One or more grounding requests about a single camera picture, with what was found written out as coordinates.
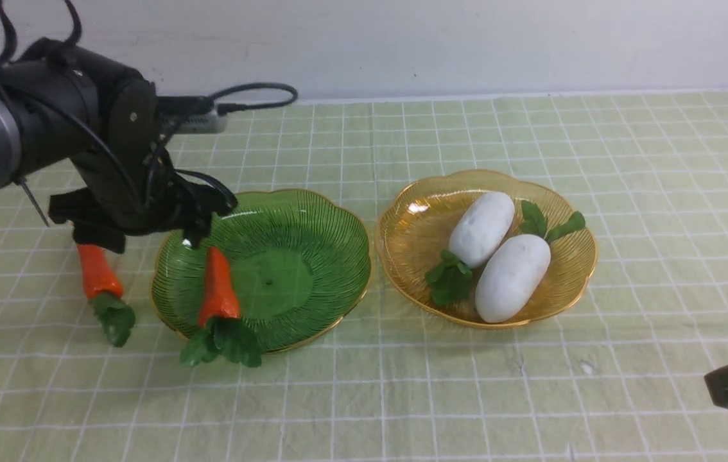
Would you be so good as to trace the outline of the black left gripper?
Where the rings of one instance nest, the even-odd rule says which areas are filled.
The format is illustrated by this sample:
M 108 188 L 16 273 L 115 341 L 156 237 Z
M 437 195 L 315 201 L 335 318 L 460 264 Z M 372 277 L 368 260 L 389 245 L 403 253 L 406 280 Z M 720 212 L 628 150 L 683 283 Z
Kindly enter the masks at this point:
M 122 254 L 127 237 L 181 232 L 193 249 L 211 236 L 212 223 L 238 207 L 237 196 L 205 173 L 178 170 L 162 152 L 153 182 L 146 185 L 149 167 L 142 157 L 124 160 L 129 188 L 100 153 L 71 156 L 85 187 L 50 196 L 48 217 L 70 223 L 77 244 L 89 244 Z

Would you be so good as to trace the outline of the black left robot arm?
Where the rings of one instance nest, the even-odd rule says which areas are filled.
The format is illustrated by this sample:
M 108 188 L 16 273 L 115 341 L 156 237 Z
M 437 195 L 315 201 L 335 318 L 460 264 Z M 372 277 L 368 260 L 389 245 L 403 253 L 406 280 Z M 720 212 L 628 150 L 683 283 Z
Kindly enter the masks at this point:
M 192 246 L 238 207 L 209 175 L 175 169 L 155 84 L 128 65 L 41 38 L 0 65 L 0 189 L 70 161 L 83 188 L 50 196 L 46 221 L 121 254 L 127 237 L 176 229 Z

